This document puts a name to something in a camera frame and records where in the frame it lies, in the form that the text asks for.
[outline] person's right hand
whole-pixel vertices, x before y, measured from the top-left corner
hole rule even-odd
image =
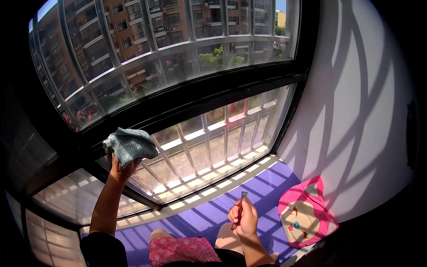
[[[230,208],[227,216],[232,223],[237,224],[236,234],[239,237],[251,238],[257,236],[257,210],[247,197],[238,199],[236,204]]]

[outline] cleaning cloth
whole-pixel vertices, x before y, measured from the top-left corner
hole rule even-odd
[[[114,155],[122,167],[126,167],[136,158],[155,158],[158,156],[156,146],[150,135],[143,130],[119,129],[110,134],[103,142],[107,154]]]

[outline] pink pillow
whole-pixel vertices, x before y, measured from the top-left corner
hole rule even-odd
[[[286,190],[279,199],[278,212],[291,247],[314,244],[339,227],[323,201],[320,175]]]

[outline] person's left hand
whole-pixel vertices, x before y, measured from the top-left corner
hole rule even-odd
[[[114,155],[114,152],[111,154],[113,166],[111,167],[110,175],[113,176],[117,181],[126,182],[127,179],[135,172],[136,168],[141,162],[140,158],[136,158],[134,161],[129,163],[125,168],[120,165],[119,160]]]

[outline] pink floral fabric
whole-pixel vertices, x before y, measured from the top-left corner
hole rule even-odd
[[[221,261],[205,238],[155,238],[149,244],[153,267],[174,261]]]

